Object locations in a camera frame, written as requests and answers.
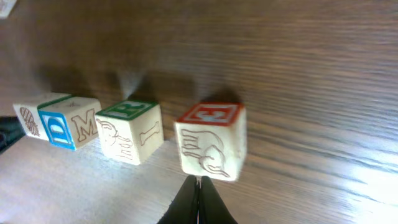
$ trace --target wooden block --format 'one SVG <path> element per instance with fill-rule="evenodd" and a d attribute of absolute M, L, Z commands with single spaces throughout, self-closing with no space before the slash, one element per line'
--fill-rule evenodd
<path fill-rule="evenodd" d="M 246 109 L 239 103 L 199 103 L 175 122 L 182 170 L 235 181 L 246 157 Z"/>
<path fill-rule="evenodd" d="M 97 99 L 72 97 L 39 109 L 44 129 L 53 145 L 76 150 L 98 137 L 95 113 Z"/>
<path fill-rule="evenodd" d="M 158 103 L 125 100 L 95 118 L 101 148 L 110 158 L 139 165 L 164 142 Z"/>
<path fill-rule="evenodd" d="M 14 103 L 14 110 L 26 135 L 48 141 L 49 138 L 45 133 L 37 110 L 71 97 L 71 94 L 65 93 L 44 93 L 27 98 L 22 102 Z"/>
<path fill-rule="evenodd" d="M 17 0 L 0 0 L 0 19 L 5 19 L 10 14 Z"/>

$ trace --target green block top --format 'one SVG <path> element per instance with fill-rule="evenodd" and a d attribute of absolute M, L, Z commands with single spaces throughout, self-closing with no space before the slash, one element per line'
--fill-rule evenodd
<path fill-rule="evenodd" d="M 97 112 L 97 115 L 130 121 L 139 117 L 146 111 L 149 111 L 156 105 L 158 105 L 158 103 L 151 101 L 123 100 L 113 106 Z"/>
<path fill-rule="evenodd" d="M 61 97 L 61 98 L 58 98 L 58 99 L 55 99 L 55 100 L 51 100 L 51 101 L 42 103 L 39 106 L 37 106 L 37 109 L 45 108 L 46 106 L 50 106 L 52 104 L 59 103 L 61 101 L 67 100 L 67 99 L 72 98 L 72 97 L 73 97 L 72 95 L 67 95 L 67 96 L 64 96 L 64 97 Z"/>

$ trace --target animal engraving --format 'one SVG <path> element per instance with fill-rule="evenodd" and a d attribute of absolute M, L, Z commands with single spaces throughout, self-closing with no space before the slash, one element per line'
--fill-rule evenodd
<path fill-rule="evenodd" d="M 224 171 L 225 155 L 224 143 L 211 131 L 181 130 L 182 154 L 198 159 L 200 166 L 211 174 L 219 174 L 230 177 Z"/>
<path fill-rule="evenodd" d="M 127 150 L 132 148 L 132 141 L 128 138 L 121 137 L 119 131 L 110 122 L 102 121 L 98 118 L 96 120 L 101 125 L 104 142 L 109 146 L 117 144 L 122 148 L 120 154 L 116 154 L 116 156 L 132 160 L 131 151 Z"/>

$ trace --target wood grain surface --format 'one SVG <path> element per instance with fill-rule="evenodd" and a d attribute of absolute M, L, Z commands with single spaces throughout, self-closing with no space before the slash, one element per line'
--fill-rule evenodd
<path fill-rule="evenodd" d="M 0 223 L 156 223 L 187 176 L 173 121 L 242 101 L 248 156 L 214 180 L 239 223 L 398 223 L 398 4 L 378 0 L 19 1 L 0 21 L 0 114 L 46 91 L 155 98 L 142 166 L 23 138 L 0 156 Z"/>

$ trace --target red block top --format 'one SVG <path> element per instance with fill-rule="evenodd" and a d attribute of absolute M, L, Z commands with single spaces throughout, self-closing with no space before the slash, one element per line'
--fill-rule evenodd
<path fill-rule="evenodd" d="M 229 126 L 235 122 L 241 109 L 241 103 L 198 103 L 177 122 Z"/>

